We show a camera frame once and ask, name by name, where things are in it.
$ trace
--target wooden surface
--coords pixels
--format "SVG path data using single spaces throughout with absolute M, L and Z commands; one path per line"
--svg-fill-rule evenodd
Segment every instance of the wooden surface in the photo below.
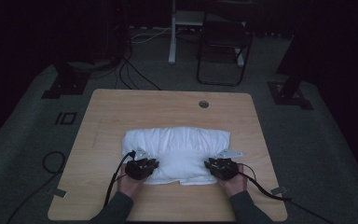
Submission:
M 209 102 L 201 108 L 199 101 Z M 269 152 L 246 93 L 194 91 L 97 90 L 89 102 L 48 217 L 88 220 L 103 208 L 109 182 L 122 158 L 121 141 L 127 130 L 190 126 L 231 132 L 230 148 L 244 153 L 265 189 L 278 187 Z M 273 220 L 287 218 L 284 203 L 271 200 L 248 182 L 255 201 Z M 206 186 L 145 185 L 135 199 L 132 221 L 233 221 L 227 196 L 218 184 Z

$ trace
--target forearm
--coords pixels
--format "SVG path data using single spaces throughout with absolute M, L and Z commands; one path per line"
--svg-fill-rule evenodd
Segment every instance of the forearm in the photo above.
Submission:
M 238 223 L 273 223 L 263 211 L 255 206 L 248 191 L 231 196 L 229 201 Z
M 109 204 L 89 221 L 89 224 L 125 223 L 133 206 L 133 200 L 124 193 L 117 191 Z

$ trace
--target white cloth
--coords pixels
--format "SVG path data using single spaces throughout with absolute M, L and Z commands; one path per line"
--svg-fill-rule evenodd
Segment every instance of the white cloth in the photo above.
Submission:
M 179 181 L 181 185 L 207 185 L 216 179 L 204 161 L 227 149 L 230 133 L 193 127 L 137 129 L 127 131 L 122 155 L 138 147 L 159 161 L 158 168 L 145 181 L 149 185 Z

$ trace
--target gray carpet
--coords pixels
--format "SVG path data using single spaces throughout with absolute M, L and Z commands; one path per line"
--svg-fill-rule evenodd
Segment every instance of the gray carpet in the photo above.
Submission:
M 269 93 L 268 81 L 287 79 L 275 72 L 289 44 L 290 40 L 279 37 L 256 38 L 245 80 L 238 87 L 199 84 L 195 77 L 197 46 L 186 41 L 178 40 L 175 65 L 168 64 L 170 39 L 164 36 L 133 44 L 130 62 L 164 91 L 250 93 L 278 181 L 289 189 L 285 196 L 335 223 L 358 223 L 358 165 L 318 90 L 301 83 L 314 110 L 275 105 Z M 125 71 L 123 77 L 130 84 Z M 46 154 L 59 150 L 69 155 L 92 92 L 113 89 L 117 74 L 118 69 L 93 73 L 83 95 L 57 100 L 41 99 L 57 75 L 52 66 L 34 79 L 0 130 L 0 223 L 6 223 L 19 203 L 51 177 L 42 166 Z M 131 68 L 130 75 L 139 89 L 155 89 Z M 120 81 L 116 88 L 127 89 Z M 55 124 L 61 112 L 76 112 L 75 123 Z M 58 158 L 48 160 L 49 167 L 58 164 Z M 46 191 L 57 187 L 59 180 L 55 178 L 36 193 L 11 223 L 80 223 L 48 220 L 52 197 Z M 291 204 L 286 207 L 289 216 L 283 223 L 323 223 Z

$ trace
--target black stand base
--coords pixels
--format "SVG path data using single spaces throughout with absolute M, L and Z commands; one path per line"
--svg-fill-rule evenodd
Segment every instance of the black stand base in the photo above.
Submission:
M 66 77 L 58 75 L 50 90 L 43 93 L 42 99 L 59 99 L 61 95 L 81 95 L 89 77 L 89 73 L 80 73 L 75 75 L 74 80 L 68 82 Z
M 282 82 L 267 82 L 269 91 L 274 98 L 276 105 L 299 105 L 302 109 L 313 110 L 309 100 L 306 100 L 301 93 L 300 89 L 291 96 L 285 96 L 282 94 L 282 88 L 285 83 Z

